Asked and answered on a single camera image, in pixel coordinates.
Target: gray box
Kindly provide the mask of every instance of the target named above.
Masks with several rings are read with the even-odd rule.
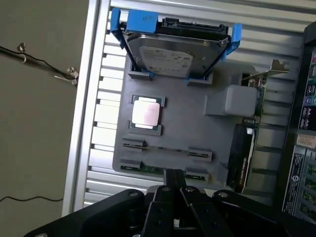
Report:
[[[251,117],[255,113],[256,102],[256,88],[229,85],[225,90],[205,97],[205,114]]]

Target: black cable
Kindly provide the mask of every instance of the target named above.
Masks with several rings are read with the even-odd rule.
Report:
[[[58,70],[57,68],[53,67],[52,65],[50,65],[49,63],[47,63],[45,60],[38,59],[38,58],[33,57],[32,55],[27,54],[27,53],[15,52],[15,51],[13,51],[13,50],[10,50],[10,49],[5,48],[5,47],[2,47],[2,46],[0,46],[0,48],[3,49],[3,50],[8,51],[8,52],[10,52],[10,53],[14,53],[14,54],[18,54],[18,55],[25,55],[25,56],[28,56],[28,57],[30,57],[30,58],[36,60],[36,61],[43,62],[43,63],[45,63],[47,66],[49,66],[50,68],[52,68],[55,72],[61,74],[65,79],[68,79],[68,80],[73,80],[73,79],[74,79],[74,78],[68,78],[65,73],[63,73],[62,71],[60,71],[60,70]]]
[[[50,199],[50,198],[47,198],[47,197],[42,197],[42,196],[36,196],[36,197],[31,197],[31,198],[28,198],[28,199],[18,199],[18,198],[15,198],[15,197],[10,197],[10,196],[6,196],[6,197],[3,197],[0,199],[0,202],[2,202],[3,200],[5,199],[12,199],[14,201],[31,201],[31,200],[34,200],[34,199],[37,199],[37,198],[41,198],[41,199],[44,199],[44,200],[47,200],[47,201],[53,201],[53,202],[58,202],[58,201],[62,201],[62,199]]]

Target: screw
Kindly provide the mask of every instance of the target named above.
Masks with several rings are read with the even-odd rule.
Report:
[[[187,191],[187,192],[193,192],[194,189],[195,189],[195,188],[189,186],[189,187],[186,188],[186,191]]]
[[[170,188],[169,188],[169,187],[163,187],[162,190],[165,191],[165,192],[167,192],[167,191],[170,190]]]
[[[20,43],[19,46],[17,47],[17,50],[21,53],[25,53],[25,48],[26,48],[26,44]]]
[[[138,193],[137,193],[137,192],[131,192],[129,195],[130,195],[131,197],[134,197],[134,196],[137,196]]]
[[[220,196],[221,198],[227,198],[228,194],[227,193],[219,193],[218,196]]]

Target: beige wall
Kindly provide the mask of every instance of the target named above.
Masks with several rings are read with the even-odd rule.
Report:
[[[79,68],[88,0],[0,4],[0,46],[60,70]],[[0,198],[62,198],[76,88],[0,55]],[[62,202],[0,202],[0,236],[19,237],[61,215]]]

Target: metal bracket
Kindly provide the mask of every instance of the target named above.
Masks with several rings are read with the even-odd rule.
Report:
[[[263,73],[257,73],[257,74],[250,75],[246,78],[243,78],[242,80],[249,80],[249,79],[253,79],[253,78],[257,78],[257,77],[267,78],[267,77],[271,77],[271,76],[281,74],[281,73],[288,73],[289,70],[285,68],[286,64],[287,64],[286,62],[280,63],[279,60],[274,59],[274,60],[272,60],[270,70],[263,72]]]
[[[60,80],[64,80],[64,81],[70,81],[72,85],[77,85],[78,84],[78,77],[79,77],[79,73],[76,71],[75,67],[71,67],[67,69],[67,72],[74,78],[72,80],[66,79],[66,78],[62,78],[59,76],[54,76],[57,79]]]

